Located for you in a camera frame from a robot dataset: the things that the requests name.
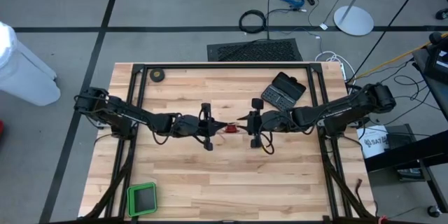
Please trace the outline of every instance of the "white trash can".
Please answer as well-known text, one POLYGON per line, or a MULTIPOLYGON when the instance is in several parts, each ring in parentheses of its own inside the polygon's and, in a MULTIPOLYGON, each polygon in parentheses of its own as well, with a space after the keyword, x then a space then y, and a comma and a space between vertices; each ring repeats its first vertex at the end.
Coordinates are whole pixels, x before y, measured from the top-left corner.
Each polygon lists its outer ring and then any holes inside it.
POLYGON ((17 40, 13 28, 0 22, 0 90, 45 106, 61 96, 55 78, 56 73, 17 40))

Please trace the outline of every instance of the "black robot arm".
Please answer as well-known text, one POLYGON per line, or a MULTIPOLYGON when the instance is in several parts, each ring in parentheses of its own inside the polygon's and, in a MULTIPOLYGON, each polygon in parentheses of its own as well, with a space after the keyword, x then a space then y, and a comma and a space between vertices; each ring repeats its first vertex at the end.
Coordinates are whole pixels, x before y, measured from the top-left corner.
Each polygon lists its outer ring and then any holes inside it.
POLYGON ((208 151, 213 150, 210 137, 225 127, 227 123, 217 122, 211 117, 210 104, 203 103, 199 116, 181 115, 180 113, 154 114, 119 97, 109 96, 101 88, 90 87, 75 97, 75 111, 87 116, 88 120, 111 126, 112 135, 122 139, 135 137, 135 123, 146 125, 153 133, 164 137, 194 137, 208 151))
POLYGON ((306 132, 316 123, 325 127, 328 136, 342 134, 347 125, 361 119, 369 113, 386 113, 395 107, 396 102, 391 91, 385 85, 368 84, 357 92, 320 106, 293 108, 289 111, 267 111, 260 114, 263 101, 253 99, 251 111, 239 120, 247 120, 247 126, 241 127, 255 138, 252 148, 262 147, 261 132, 306 132))

